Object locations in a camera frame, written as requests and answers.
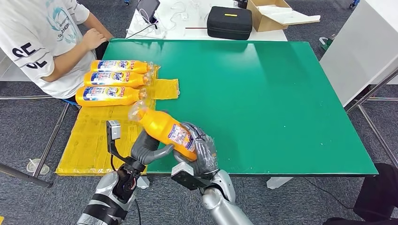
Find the person's right hand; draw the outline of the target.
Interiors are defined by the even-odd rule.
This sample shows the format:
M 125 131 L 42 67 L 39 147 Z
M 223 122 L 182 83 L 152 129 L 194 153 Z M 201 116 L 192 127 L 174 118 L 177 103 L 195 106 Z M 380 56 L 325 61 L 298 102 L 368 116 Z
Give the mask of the person's right hand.
M 102 43 L 106 42 L 106 37 L 97 31 L 95 28 L 88 30 L 82 40 L 82 46 L 85 51 L 94 50 Z

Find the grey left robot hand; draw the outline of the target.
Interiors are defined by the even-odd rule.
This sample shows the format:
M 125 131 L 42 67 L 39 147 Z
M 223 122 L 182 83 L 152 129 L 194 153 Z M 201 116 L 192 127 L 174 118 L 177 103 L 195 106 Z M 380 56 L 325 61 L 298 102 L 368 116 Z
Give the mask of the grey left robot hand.
M 174 149 L 173 144 L 167 144 L 159 149 L 160 141 L 151 137 L 144 129 L 140 132 L 131 148 L 131 156 L 138 162 L 148 165 L 167 156 Z

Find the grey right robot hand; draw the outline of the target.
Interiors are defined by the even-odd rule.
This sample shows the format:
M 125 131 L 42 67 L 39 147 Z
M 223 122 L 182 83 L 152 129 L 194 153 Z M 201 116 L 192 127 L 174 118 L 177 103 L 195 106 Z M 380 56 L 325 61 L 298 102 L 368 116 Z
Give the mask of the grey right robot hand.
M 194 176 L 210 179 L 219 171 L 217 152 L 212 137 L 208 136 L 200 127 L 189 122 L 182 122 L 182 127 L 190 132 L 195 145 L 197 159 L 189 161 L 181 153 L 173 151 L 175 160 L 185 162 L 193 168 Z

